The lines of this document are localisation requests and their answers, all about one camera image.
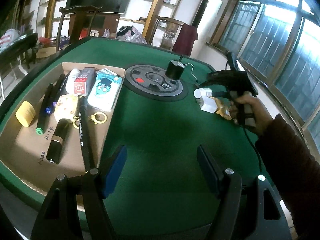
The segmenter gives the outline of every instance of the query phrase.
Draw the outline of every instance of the yellow keychain ring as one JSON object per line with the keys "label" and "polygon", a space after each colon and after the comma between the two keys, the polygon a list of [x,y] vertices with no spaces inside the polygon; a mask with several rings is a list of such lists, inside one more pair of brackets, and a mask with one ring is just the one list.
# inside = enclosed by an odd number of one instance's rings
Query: yellow keychain ring
{"label": "yellow keychain ring", "polygon": [[[96,119],[96,115],[98,115],[98,114],[102,114],[102,115],[104,116],[104,120],[103,120],[103,121],[99,121],[99,120]],[[105,123],[105,122],[107,121],[108,117],[107,117],[107,115],[106,115],[105,113],[103,113],[103,112],[96,112],[96,113],[94,113],[93,115],[91,115],[91,116],[89,117],[89,119],[91,119],[92,121],[94,121],[94,124],[97,124],[97,123],[98,123],[98,124],[102,124],[102,123]],[[76,125],[76,121],[78,121],[78,120],[79,120],[79,118],[75,118],[75,121],[73,122],[73,127],[79,130],[79,126]]]}

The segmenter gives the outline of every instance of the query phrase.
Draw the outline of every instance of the red towel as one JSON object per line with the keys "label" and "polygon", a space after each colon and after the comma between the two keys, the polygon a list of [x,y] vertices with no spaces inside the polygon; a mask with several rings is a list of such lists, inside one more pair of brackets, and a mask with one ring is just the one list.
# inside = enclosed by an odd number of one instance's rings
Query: red towel
{"label": "red towel", "polygon": [[182,55],[191,55],[194,42],[198,39],[197,28],[184,24],[172,51]]}

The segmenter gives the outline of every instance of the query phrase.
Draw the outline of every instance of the gray disc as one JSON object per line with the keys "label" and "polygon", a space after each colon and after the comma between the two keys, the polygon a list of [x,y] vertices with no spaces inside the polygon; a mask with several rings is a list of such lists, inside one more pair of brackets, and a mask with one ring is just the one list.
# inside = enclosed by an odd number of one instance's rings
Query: gray disc
{"label": "gray disc", "polygon": [[184,91],[183,85],[180,80],[172,80],[165,75],[163,68],[151,65],[135,65],[129,67],[125,74],[125,85],[134,92],[150,97],[153,99],[163,101],[176,101],[184,98],[188,92]]}

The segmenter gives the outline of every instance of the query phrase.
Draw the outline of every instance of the green table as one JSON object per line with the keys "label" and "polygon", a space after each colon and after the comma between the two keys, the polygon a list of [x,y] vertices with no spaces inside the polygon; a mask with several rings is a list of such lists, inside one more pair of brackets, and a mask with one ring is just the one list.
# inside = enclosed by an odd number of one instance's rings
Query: green table
{"label": "green table", "polygon": [[[79,62],[128,68],[150,64],[166,68],[180,57],[155,47],[104,38],[86,38],[70,46],[56,61],[33,70],[8,96],[8,115],[37,80],[61,62]],[[203,63],[184,58],[194,65],[194,75],[205,81],[212,70]],[[196,159],[196,149],[206,144],[223,168],[232,168],[244,184],[259,174],[258,160],[241,128],[232,121],[200,110],[193,97],[195,80],[191,67],[181,77],[189,94],[176,102],[151,100],[123,86],[108,131],[102,159],[119,144],[128,148],[127,162],[115,192],[105,200],[118,234],[148,235],[185,231],[212,222],[219,201],[209,192]],[[223,87],[212,86],[215,91]],[[249,133],[254,142],[257,137]],[[39,209],[44,196],[31,190],[0,164],[1,182],[28,205]],[[85,214],[79,213],[86,227]]]}

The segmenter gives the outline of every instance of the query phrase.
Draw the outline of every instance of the red and gray box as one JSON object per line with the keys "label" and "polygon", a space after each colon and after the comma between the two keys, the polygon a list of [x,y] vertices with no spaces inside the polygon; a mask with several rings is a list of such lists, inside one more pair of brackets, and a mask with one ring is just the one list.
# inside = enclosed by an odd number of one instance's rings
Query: red and gray box
{"label": "red and gray box", "polygon": [[78,96],[89,95],[95,79],[96,69],[85,67],[74,81],[74,94]]}

